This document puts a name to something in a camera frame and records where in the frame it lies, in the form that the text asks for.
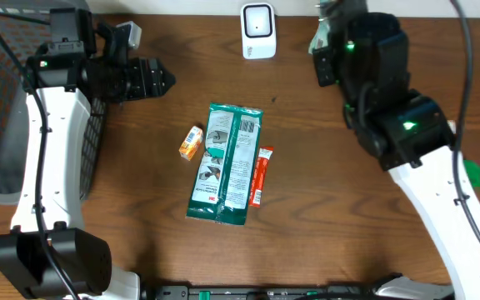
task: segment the barcode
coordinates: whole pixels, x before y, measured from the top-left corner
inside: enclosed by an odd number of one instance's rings
[[[240,123],[240,131],[244,131],[246,133],[252,133],[253,129],[255,128],[255,122],[242,120]]]
[[[187,143],[191,143],[191,142],[192,142],[193,136],[194,136],[194,133],[193,133],[193,132],[190,132],[190,134],[188,134]]]
[[[253,203],[260,204],[260,197],[262,197],[262,196],[263,196],[263,191],[256,190],[255,191],[255,197],[253,198]]]

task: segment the basket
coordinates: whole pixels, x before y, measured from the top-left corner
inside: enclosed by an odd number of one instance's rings
[[[88,9],[84,0],[0,0],[0,12],[48,19],[50,8]],[[0,32],[22,64],[38,46],[50,40],[49,27],[0,17]],[[22,190],[28,145],[26,94],[18,70],[0,47],[0,204],[17,204]],[[81,199],[86,199],[98,158],[107,104],[99,99],[91,103],[82,145]]]

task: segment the wooden table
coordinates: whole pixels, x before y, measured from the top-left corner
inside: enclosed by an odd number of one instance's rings
[[[107,20],[134,20],[143,30],[136,54],[161,58],[177,77],[166,97],[112,106],[107,118],[82,212],[118,266],[156,284],[323,285],[390,272],[449,282],[412,204],[344,127],[338,89],[318,86],[307,54],[315,17],[279,17],[277,55],[255,62],[242,57],[238,17]],[[458,22],[402,25],[412,86],[455,118],[464,72]],[[480,20],[472,31],[476,70],[463,149],[480,164]],[[204,125],[210,102],[263,109],[260,143],[275,147],[262,207],[250,208],[245,227],[185,218],[203,151],[188,162],[178,147],[192,125]],[[14,209],[0,207],[0,233]],[[0,298],[19,298],[1,273]]]

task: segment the plastic packaging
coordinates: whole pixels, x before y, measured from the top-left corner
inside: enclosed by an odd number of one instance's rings
[[[270,157],[273,153],[273,147],[261,147],[258,152],[257,165],[251,182],[251,192],[249,196],[249,206],[260,208],[260,198],[263,196],[264,179]]]
[[[198,151],[199,145],[201,145],[202,141],[203,130],[199,127],[193,126],[179,148],[181,157],[186,158],[187,160],[192,160],[193,155]]]
[[[263,111],[211,103],[187,217],[243,225]]]

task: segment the small orange and white box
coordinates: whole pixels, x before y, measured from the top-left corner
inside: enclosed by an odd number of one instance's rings
[[[199,127],[192,127],[190,132],[184,138],[181,147],[179,148],[179,153],[181,157],[191,160],[198,151],[199,145],[203,141],[203,130]]]

